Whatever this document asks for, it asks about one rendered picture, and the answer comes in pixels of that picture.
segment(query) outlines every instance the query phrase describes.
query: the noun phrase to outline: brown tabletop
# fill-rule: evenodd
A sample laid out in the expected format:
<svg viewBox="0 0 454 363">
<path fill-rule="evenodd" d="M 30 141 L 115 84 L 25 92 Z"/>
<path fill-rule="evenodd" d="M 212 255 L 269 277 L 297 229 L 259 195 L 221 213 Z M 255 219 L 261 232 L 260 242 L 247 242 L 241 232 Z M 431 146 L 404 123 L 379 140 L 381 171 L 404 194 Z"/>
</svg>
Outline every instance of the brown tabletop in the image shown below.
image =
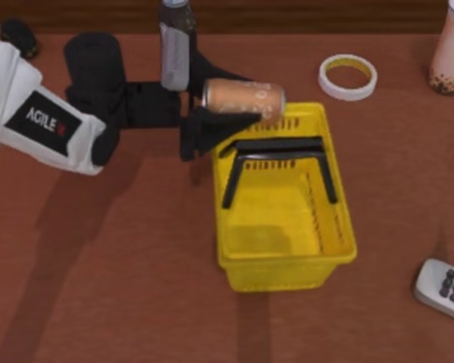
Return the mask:
<svg viewBox="0 0 454 363">
<path fill-rule="evenodd" d="M 156 36 L 121 36 L 129 80 L 158 80 Z M 68 36 L 33 62 L 64 95 Z M 411 294 L 454 263 L 454 98 L 423 69 L 433 36 L 205 36 L 216 64 L 328 113 L 359 256 L 318 290 L 236 294 L 215 260 L 212 179 L 176 131 L 128 131 L 98 177 L 0 150 L 0 363 L 454 362 L 454 320 Z M 376 92 L 319 88 L 335 53 L 368 58 Z"/>
</svg>

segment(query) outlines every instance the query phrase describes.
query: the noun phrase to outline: remote control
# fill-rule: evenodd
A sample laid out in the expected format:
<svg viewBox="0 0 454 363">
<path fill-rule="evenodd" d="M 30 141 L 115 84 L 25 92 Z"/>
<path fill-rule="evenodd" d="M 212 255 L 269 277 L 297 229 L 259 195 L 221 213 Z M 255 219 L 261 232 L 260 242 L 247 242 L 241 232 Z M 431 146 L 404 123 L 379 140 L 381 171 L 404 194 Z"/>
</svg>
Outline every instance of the remote control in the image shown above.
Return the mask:
<svg viewBox="0 0 454 363">
<path fill-rule="evenodd" d="M 454 318 L 454 266 L 428 259 L 418 275 L 415 298 Z"/>
</svg>

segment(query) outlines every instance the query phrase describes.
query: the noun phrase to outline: yellow plastic basket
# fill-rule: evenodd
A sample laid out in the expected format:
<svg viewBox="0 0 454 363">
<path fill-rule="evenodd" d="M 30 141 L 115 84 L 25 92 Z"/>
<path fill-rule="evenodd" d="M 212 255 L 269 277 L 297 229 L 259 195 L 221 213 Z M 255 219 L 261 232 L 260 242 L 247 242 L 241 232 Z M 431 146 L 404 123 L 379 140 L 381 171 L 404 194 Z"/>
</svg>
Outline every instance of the yellow plastic basket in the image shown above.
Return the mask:
<svg viewBox="0 0 454 363">
<path fill-rule="evenodd" d="M 239 163 L 239 142 L 304 138 L 321 141 L 335 200 L 317 157 L 291 158 L 291 148 L 280 158 L 260 151 Z M 217 254 L 233 290 L 319 287 L 337 265 L 356 258 L 350 214 L 321 104 L 289 103 L 277 126 L 255 125 L 224 141 L 213 151 L 213 173 Z"/>
</svg>

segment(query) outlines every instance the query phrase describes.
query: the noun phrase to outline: basket handle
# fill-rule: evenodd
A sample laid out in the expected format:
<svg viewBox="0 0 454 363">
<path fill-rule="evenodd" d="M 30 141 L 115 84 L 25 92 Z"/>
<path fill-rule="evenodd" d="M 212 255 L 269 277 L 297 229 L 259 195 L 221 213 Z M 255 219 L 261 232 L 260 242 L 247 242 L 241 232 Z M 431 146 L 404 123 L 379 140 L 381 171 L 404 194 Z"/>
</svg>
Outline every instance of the basket handle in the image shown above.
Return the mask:
<svg viewBox="0 0 454 363">
<path fill-rule="evenodd" d="M 226 157 L 234 149 L 237 149 L 237 153 L 225 188 L 222 200 L 223 209 L 231 207 L 244 163 L 249 160 L 292 160 L 314 157 L 318 160 L 329 202 L 332 204 L 338 202 L 322 138 L 239 140 L 222 150 L 220 157 Z"/>
</svg>

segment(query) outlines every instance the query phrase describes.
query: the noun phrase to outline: orange can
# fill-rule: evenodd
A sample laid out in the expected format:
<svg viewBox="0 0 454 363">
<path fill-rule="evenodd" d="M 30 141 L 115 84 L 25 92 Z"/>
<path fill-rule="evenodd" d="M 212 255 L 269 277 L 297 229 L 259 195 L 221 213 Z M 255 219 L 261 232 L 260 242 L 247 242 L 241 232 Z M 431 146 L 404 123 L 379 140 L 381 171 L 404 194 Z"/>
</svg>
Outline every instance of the orange can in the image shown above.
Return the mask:
<svg viewBox="0 0 454 363">
<path fill-rule="evenodd" d="M 260 113 L 266 125 L 277 123 L 285 111 L 285 90 L 272 83 L 208 79 L 202 106 L 217 113 Z"/>
</svg>

